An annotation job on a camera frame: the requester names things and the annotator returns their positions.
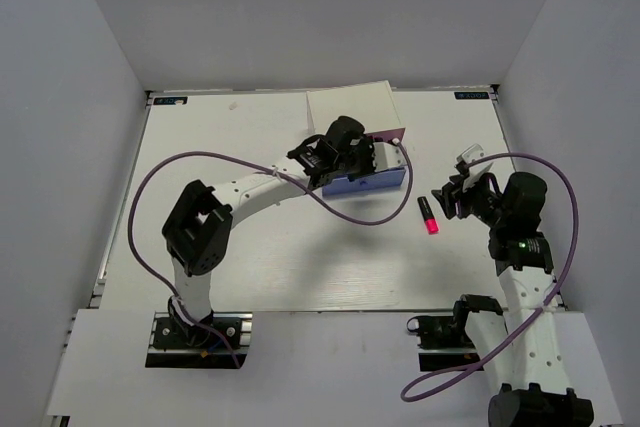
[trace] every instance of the wall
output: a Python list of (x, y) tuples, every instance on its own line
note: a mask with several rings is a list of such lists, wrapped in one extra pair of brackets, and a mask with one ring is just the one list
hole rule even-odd
[(544, 0), (97, 0), (149, 90), (502, 81)]
[(94, 0), (0, 0), (0, 425), (40, 425), (144, 98)]
[[(547, 0), (509, 69), (499, 110), (512, 150), (556, 162), (576, 186), (581, 235), (564, 295), (586, 312), (630, 426), (640, 425), (638, 25), (640, 0)], [(560, 265), (569, 207), (561, 185), (550, 188), (544, 215)]]

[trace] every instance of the black label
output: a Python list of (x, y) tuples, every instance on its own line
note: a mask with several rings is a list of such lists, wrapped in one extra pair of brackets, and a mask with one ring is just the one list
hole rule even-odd
[(153, 105), (176, 105), (178, 102), (186, 104), (187, 97), (156, 97), (153, 99)]
[(489, 98), (487, 92), (454, 92), (458, 100), (486, 100)]

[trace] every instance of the marker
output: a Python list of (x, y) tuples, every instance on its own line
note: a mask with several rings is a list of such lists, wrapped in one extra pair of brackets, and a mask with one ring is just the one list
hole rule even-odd
[(431, 210), (431, 206), (427, 201), (426, 197), (418, 197), (418, 205), (420, 206), (420, 212), (422, 213), (422, 218), (424, 219), (424, 225), (427, 227), (427, 232), (429, 235), (437, 234), (440, 232), (440, 228), (438, 227), (438, 222), (436, 222), (436, 218), (433, 215), (433, 211)]

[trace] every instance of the purple hose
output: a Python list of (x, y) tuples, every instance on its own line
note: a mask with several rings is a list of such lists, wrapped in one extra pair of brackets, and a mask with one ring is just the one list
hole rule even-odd
[[(278, 174), (278, 176), (280, 178), (282, 178), (282, 179), (284, 179), (284, 180), (286, 180), (288, 182), (291, 182), (292, 184), (294, 184), (297, 187), (299, 187), (308, 196), (310, 196), (312, 199), (314, 199), (316, 202), (318, 202), (322, 207), (327, 209), (329, 212), (331, 212), (332, 214), (340, 217), (343, 220), (346, 220), (347, 222), (352, 222), (352, 223), (357, 224), (357, 225), (365, 225), (365, 226), (382, 225), (382, 224), (385, 224), (385, 223), (389, 222), (390, 220), (395, 219), (398, 216), (398, 214), (400, 212), (402, 212), (402, 209), (404, 209), (404, 206), (407, 205), (407, 202), (409, 201), (409, 196), (411, 195), (411, 189), (413, 188), (413, 165), (411, 164), (411, 160), (409, 159), (409, 154), (407, 153), (406, 149), (404, 148), (404, 146), (400, 142), (398, 142), (398, 144), (396, 144), (396, 146), (400, 149), (400, 151), (402, 152), (402, 155), (404, 156), (404, 158), (405, 158), (405, 160), (407, 162), (407, 170), (409, 171), (409, 180), (408, 180), (408, 183), (407, 183), (407, 190), (405, 192), (404, 198), (402, 199), (402, 202), (400, 202), (400, 205), (398, 206), (398, 208), (393, 213), (391, 213), (389, 216), (385, 217), (382, 220), (367, 221), (367, 220), (360, 220), (360, 219), (354, 219), (353, 217), (349, 217), (348, 215), (343, 214), (342, 212), (339, 212), (339, 211), (335, 210), (333, 207), (331, 207), (329, 204), (327, 204), (324, 200), (322, 200), (321, 197), (319, 197), (311, 189), (309, 189), (306, 185), (304, 185), (303, 183), (301, 183), (298, 180), (294, 179), (293, 177), (291, 177), (291, 176), (289, 176), (287, 174), (284, 174), (284, 173), (282, 173), (280, 171), (278, 171), (277, 174)], [(184, 159), (184, 158), (187, 158), (187, 157), (210, 157), (210, 158), (224, 160), (224, 161), (231, 162), (231, 163), (234, 163), (234, 164), (242, 165), (244, 167), (249, 167), (250, 169), (253, 169), (253, 170), (256, 170), (258, 172), (262, 172), (262, 173), (265, 173), (265, 174), (268, 174), (268, 175), (274, 175), (274, 170), (273, 169), (269, 169), (267, 167), (263, 167), (261, 165), (254, 164), (252, 162), (247, 162), (245, 160), (240, 160), (240, 159), (237, 159), (235, 157), (231, 157), (229, 155), (217, 154), (215, 152), (194, 150), (194, 151), (190, 151), (190, 152), (182, 152), (180, 154), (172, 155), (171, 157), (168, 157), (168, 158), (164, 159), (162, 162), (160, 162), (158, 165), (156, 165), (153, 169), (151, 169), (147, 175), (144, 176), (144, 178), (142, 179), (142, 182), (140, 182), (140, 186), (138, 187), (138, 189), (136, 190), (135, 195), (133, 196), (133, 200), (131, 202), (131, 209), (129, 210), (129, 218), (127, 219), (127, 241), (129, 243), (129, 249), (131, 250), (131, 253), (135, 257), (135, 259), (138, 261), (138, 263), (147, 272), (149, 272), (156, 279), (158, 279), (160, 282), (165, 284), (169, 288), (169, 290), (173, 293), (173, 295), (175, 295), (176, 297), (180, 297), (180, 295), (178, 294), (178, 290), (175, 288), (175, 286), (166, 277), (164, 277), (162, 274), (157, 272), (153, 267), (151, 267), (147, 263), (147, 261), (144, 260), (142, 258), (142, 256), (140, 255), (140, 252), (138, 251), (138, 248), (136, 247), (135, 241), (133, 239), (133, 221), (134, 221), (134, 218), (135, 218), (135, 215), (136, 215), (136, 210), (138, 208), (138, 203), (140, 202), (140, 197), (142, 196), (142, 192), (146, 188), (146, 186), (149, 183), (149, 181), (151, 180), (151, 178), (154, 175), (156, 175), (158, 173), (158, 171), (160, 169), (162, 169), (163, 167), (166, 167), (167, 165), (169, 165), (172, 162), (175, 162), (176, 160)], [(191, 317), (191, 315), (184, 308), (182, 308), (182, 313), (184, 314), (184, 316), (190, 322), (192, 322), (193, 324), (197, 325), (201, 329), (204, 329), (204, 330), (214, 334), (216, 337), (218, 337), (222, 341), (224, 346), (227, 348), (229, 353), (231, 354), (231, 356), (233, 358), (233, 362), (235, 363), (236, 367), (238, 369), (240, 368), (240, 363), (238, 361), (238, 357), (234, 353), (233, 348), (231, 347), (231, 345), (229, 344), (229, 342), (227, 341), (227, 339), (226, 339), (226, 337), (224, 335), (222, 335), (218, 330), (214, 329), (213, 327), (198, 322), (196, 319)]]
[[(569, 199), (571, 200), (571, 213), (572, 213), (572, 216), (573, 216), (573, 231), (571, 233), (571, 244), (569, 246), (569, 253), (567, 254), (567, 260), (564, 263), (564, 267), (562, 269), (562, 272), (560, 273), (560, 276), (558, 277), (558, 281), (556, 282), (555, 287), (551, 290), (551, 292), (549, 292), (549, 295), (547, 295), (545, 297), (544, 301), (543, 301), (543, 305), (546, 307), (547, 305), (549, 305), (551, 303), (551, 301), (555, 298), (557, 293), (562, 288), (562, 284), (564, 284), (564, 281), (567, 278), (567, 275), (569, 274), (569, 269), (571, 268), (571, 264), (573, 262), (573, 256), (576, 253), (576, 247), (578, 245), (578, 228), (579, 228), (578, 200), (576, 199), (576, 194), (575, 194), (575, 191), (573, 190), (573, 187), (571, 186), (571, 182), (569, 182), (569, 179), (564, 174), (564, 172), (562, 172), (558, 167), (556, 167), (551, 162), (549, 162), (549, 161), (547, 161), (547, 160), (545, 160), (545, 159), (543, 159), (541, 157), (537, 157), (535, 155), (522, 154), (522, 153), (504, 153), (504, 154), (489, 155), (489, 156), (484, 157), (484, 158), (482, 158), (480, 160), (476, 160), (474, 162), (471, 162), (469, 164), (469, 167), (473, 167), (474, 165), (482, 164), (484, 162), (490, 162), (490, 161), (496, 160), (496, 159), (514, 158), (514, 157), (515, 158), (519, 158), (519, 159), (533, 160), (534, 162), (538, 162), (539, 164), (545, 165), (546, 167), (548, 167), (551, 170), (553, 170), (562, 179), (562, 182), (564, 183), (565, 187), (567, 188), (567, 192), (569, 193)], [(449, 387), (452, 387), (452, 386), (456, 385), (458, 382), (466, 379), (471, 374), (473, 374), (474, 372), (477, 372), (479, 369), (481, 369), (488, 362), (493, 360), (500, 352), (502, 352), (504, 349), (506, 349), (509, 345), (511, 345), (511, 343), (513, 343), (513, 341), (522, 332), (527, 330), (527, 328), (529, 328), (529, 326), (531, 326), (531, 324), (533, 324), (535, 322), (535, 320), (538, 317), (540, 317), (542, 312), (543, 312), (542, 308), (535, 309), (533, 314), (531, 314), (529, 316), (529, 318), (527, 318), (527, 320), (525, 320), (522, 324), (520, 324), (520, 326), (516, 330), (511, 332), (507, 336), (507, 338), (504, 339), (504, 341), (502, 341), (502, 343), (500, 345), (498, 345), (495, 349), (493, 349), (491, 352), (489, 352), (485, 357), (480, 359), (478, 362), (470, 364), (467, 367), (451, 367), (451, 368), (448, 368), (448, 369), (437, 370), (435, 372), (429, 372), (427, 374), (421, 375), (417, 379), (411, 381), (404, 389), (402, 389), (402, 392), (400, 393), (400, 398), (405, 402), (417, 402), (418, 400), (423, 400), (423, 399), (429, 398), (429, 397), (431, 397), (433, 395), (439, 394), (440, 392), (442, 392), (442, 391), (448, 389)], [(419, 383), (421, 383), (421, 382), (423, 382), (423, 381), (425, 381), (427, 379), (431, 379), (431, 378), (433, 378), (433, 377), (435, 377), (437, 375), (448, 374), (450, 372), (460, 371), (461, 369), (464, 369), (461, 374), (455, 376), (454, 378), (452, 378), (452, 379), (440, 384), (439, 386), (437, 386), (437, 387), (435, 387), (435, 388), (433, 388), (431, 390), (428, 390), (428, 391), (423, 392), (421, 394), (416, 394), (416, 395), (411, 395), (411, 396), (407, 395), (407, 392), (409, 392), (409, 390), (411, 390), (413, 387), (415, 387), (416, 385), (418, 385)]]

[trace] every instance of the purple cable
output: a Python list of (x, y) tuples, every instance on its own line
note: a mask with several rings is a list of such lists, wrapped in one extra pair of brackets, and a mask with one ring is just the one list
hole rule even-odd
[[(564, 174), (564, 172), (562, 172), (558, 167), (556, 167), (554, 164), (552, 164), (548, 160), (545, 160), (545, 159), (543, 159), (541, 157), (537, 157), (535, 155), (522, 154), (522, 153), (504, 153), (504, 154), (489, 155), (489, 156), (484, 157), (484, 158), (482, 158), (480, 160), (476, 160), (474, 162), (471, 162), (468, 165), (468, 167), (473, 167), (474, 165), (482, 164), (484, 162), (489, 162), (489, 161), (492, 161), (492, 160), (504, 159), (504, 158), (514, 158), (514, 157), (515, 158), (519, 158), (519, 159), (533, 160), (534, 162), (538, 162), (539, 164), (542, 164), (542, 165), (550, 168), (551, 170), (553, 170), (556, 174), (558, 174), (560, 179), (562, 179), (562, 182), (564, 183), (565, 187), (567, 188), (567, 192), (569, 193), (569, 199), (571, 200), (571, 213), (572, 213), (572, 216), (573, 216), (573, 231), (571, 233), (571, 244), (569, 246), (569, 253), (567, 254), (567, 260), (564, 263), (564, 267), (562, 269), (562, 272), (560, 273), (560, 276), (558, 277), (558, 281), (556, 282), (555, 287), (551, 290), (551, 292), (549, 292), (549, 295), (547, 295), (545, 297), (545, 299), (544, 299), (544, 301), (542, 303), (546, 307), (551, 303), (551, 301), (555, 298), (557, 293), (560, 291), (560, 289), (562, 287), (562, 284), (564, 284), (564, 281), (567, 278), (567, 275), (569, 274), (569, 269), (571, 268), (571, 264), (573, 262), (573, 257), (574, 257), (574, 255), (576, 253), (576, 247), (578, 245), (578, 228), (579, 228), (578, 200), (576, 199), (576, 194), (575, 194), (575, 191), (573, 190), (573, 187), (571, 186), (571, 182), (569, 182), (569, 179)], [(511, 343), (513, 343), (513, 341), (516, 340), (516, 338), (520, 334), (522, 334), (522, 332), (527, 330), (531, 326), (531, 324), (533, 324), (535, 322), (535, 320), (538, 317), (540, 317), (542, 312), (543, 312), (542, 308), (535, 309), (533, 314), (531, 314), (527, 318), (527, 320), (525, 320), (522, 324), (520, 324), (518, 326), (518, 328), (516, 330), (514, 330), (513, 332), (511, 332), (507, 336), (507, 338), (504, 339), (504, 341), (502, 341), (502, 343), (500, 345), (498, 345), (495, 349), (493, 349), (491, 352), (489, 352), (485, 357), (480, 359), (478, 362), (470, 364), (467, 367), (451, 367), (451, 368), (448, 368), (448, 369), (437, 370), (435, 372), (429, 372), (427, 374), (421, 375), (417, 379), (415, 379), (415, 380), (411, 381), (409, 384), (407, 384), (407, 386), (404, 389), (402, 389), (402, 392), (400, 393), (400, 398), (404, 402), (417, 402), (418, 400), (427, 399), (427, 398), (429, 398), (431, 396), (439, 394), (440, 392), (442, 392), (444, 390), (447, 390), (449, 387), (453, 387), (457, 383), (459, 383), (462, 380), (464, 380), (467, 377), (469, 377), (474, 372), (477, 372), (484, 365), (486, 365), (491, 360), (493, 360), (500, 352), (502, 352), (509, 345), (511, 345)], [(423, 392), (421, 394), (416, 394), (416, 395), (411, 395), (411, 396), (407, 395), (407, 392), (409, 392), (409, 390), (411, 390), (413, 387), (415, 387), (416, 385), (418, 385), (419, 383), (421, 383), (421, 382), (423, 382), (423, 381), (425, 381), (427, 379), (431, 379), (431, 378), (433, 378), (433, 377), (435, 377), (437, 375), (448, 374), (450, 372), (460, 371), (461, 369), (464, 369), (461, 374), (455, 376), (454, 378), (452, 378), (452, 379), (440, 384), (439, 386), (437, 386), (437, 387), (435, 387), (435, 388), (433, 388), (431, 390), (428, 390), (428, 391)]]
[[(407, 162), (407, 170), (409, 171), (409, 180), (408, 180), (408, 183), (407, 183), (407, 191), (405, 192), (404, 198), (402, 199), (402, 202), (400, 202), (400, 205), (398, 206), (398, 208), (393, 213), (391, 213), (391, 215), (389, 215), (388, 217), (385, 217), (382, 220), (367, 221), (367, 220), (360, 220), (360, 219), (354, 219), (353, 217), (349, 217), (348, 215), (343, 214), (342, 212), (339, 212), (339, 211), (335, 210), (333, 207), (331, 207), (329, 204), (327, 204), (324, 200), (322, 200), (321, 197), (319, 197), (311, 189), (309, 189), (306, 185), (304, 185), (303, 183), (301, 183), (298, 180), (294, 179), (293, 177), (291, 177), (291, 176), (289, 176), (287, 174), (284, 174), (284, 173), (282, 173), (280, 171), (277, 172), (277, 175), (278, 175), (278, 177), (280, 177), (280, 178), (282, 178), (282, 179), (284, 179), (284, 180), (286, 180), (288, 182), (291, 182), (292, 184), (294, 184), (297, 187), (299, 187), (307, 195), (309, 195), (312, 199), (314, 199), (316, 202), (318, 202), (320, 205), (322, 205), (322, 207), (327, 209), (332, 214), (340, 217), (341, 219), (346, 220), (347, 222), (352, 222), (352, 223), (357, 224), (357, 225), (366, 225), (366, 226), (382, 225), (382, 224), (385, 224), (385, 223), (389, 222), (390, 220), (395, 219), (398, 216), (398, 214), (402, 211), (402, 209), (404, 209), (404, 206), (409, 201), (409, 196), (411, 195), (411, 189), (413, 188), (413, 165), (411, 164), (411, 160), (409, 159), (409, 154), (407, 153), (406, 149), (404, 148), (404, 146), (400, 142), (398, 142), (396, 144), (396, 146), (400, 149), (400, 151), (402, 152), (402, 155), (404, 156), (404, 158), (405, 158), (405, 160)], [(162, 282), (164, 285), (166, 285), (169, 288), (169, 290), (173, 293), (173, 295), (175, 295), (178, 298), (180, 298), (180, 295), (178, 293), (178, 290), (175, 288), (175, 286), (166, 277), (164, 277), (162, 274), (157, 272), (153, 267), (151, 267), (147, 263), (147, 261), (144, 260), (142, 258), (142, 256), (140, 255), (140, 252), (138, 251), (138, 248), (136, 247), (135, 241), (133, 239), (133, 221), (134, 221), (134, 218), (135, 218), (135, 215), (136, 215), (136, 210), (138, 208), (138, 203), (140, 202), (140, 197), (142, 196), (142, 192), (144, 191), (144, 189), (146, 188), (147, 184), (152, 179), (152, 177), (154, 175), (156, 175), (158, 173), (158, 171), (160, 169), (162, 169), (163, 167), (166, 167), (167, 165), (169, 165), (172, 162), (175, 162), (176, 160), (184, 159), (184, 158), (187, 158), (187, 157), (210, 157), (210, 158), (214, 158), (214, 159), (220, 159), (220, 160), (224, 160), (226, 162), (231, 162), (231, 163), (234, 163), (234, 164), (242, 165), (244, 167), (248, 167), (250, 169), (257, 170), (258, 172), (262, 172), (262, 173), (265, 173), (265, 174), (268, 174), (268, 175), (275, 175), (275, 172), (274, 172), (273, 169), (268, 169), (267, 167), (263, 167), (261, 165), (254, 164), (252, 162), (247, 162), (245, 160), (237, 159), (237, 158), (231, 157), (229, 155), (217, 154), (215, 152), (194, 150), (194, 151), (190, 151), (190, 152), (182, 152), (180, 154), (172, 155), (171, 157), (168, 157), (168, 158), (164, 159), (162, 162), (160, 162), (158, 165), (156, 165), (153, 169), (151, 169), (147, 175), (144, 176), (144, 178), (142, 179), (142, 182), (140, 182), (140, 186), (138, 187), (138, 189), (136, 190), (135, 195), (133, 196), (133, 200), (131, 202), (131, 209), (129, 210), (129, 218), (127, 219), (127, 241), (129, 243), (129, 249), (131, 250), (131, 253), (135, 257), (135, 259), (138, 261), (138, 263), (147, 272), (149, 272), (156, 279), (158, 279), (160, 282)], [(211, 327), (209, 325), (206, 325), (206, 324), (203, 324), (203, 323), (200, 323), (197, 320), (195, 320), (186, 311), (186, 309), (184, 309), (184, 307), (182, 306), (181, 303), (178, 303), (178, 304), (182, 308), (182, 313), (189, 320), (189, 322), (192, 322), (194, 325), (197, 325), (201, 329), (204, 329), (204, 330), (214, 334), (216, 337), (218, 337), (222, 341), (222, 343), (224, 344), (226, 349), (231, 354), (231, 357), (233, 358), (233, 362), (235, 363), (236, 367), (239, 369), (240, 368), (240, 362), (238, 361), (238, 357), (236, 356), (235, 352), (233, 351), (233, 348), (229, 344), (229, 341), (226, 339), (226, 337), (224, 335), (222, 335), (218, 330), (214, 329), (213, 327)]]

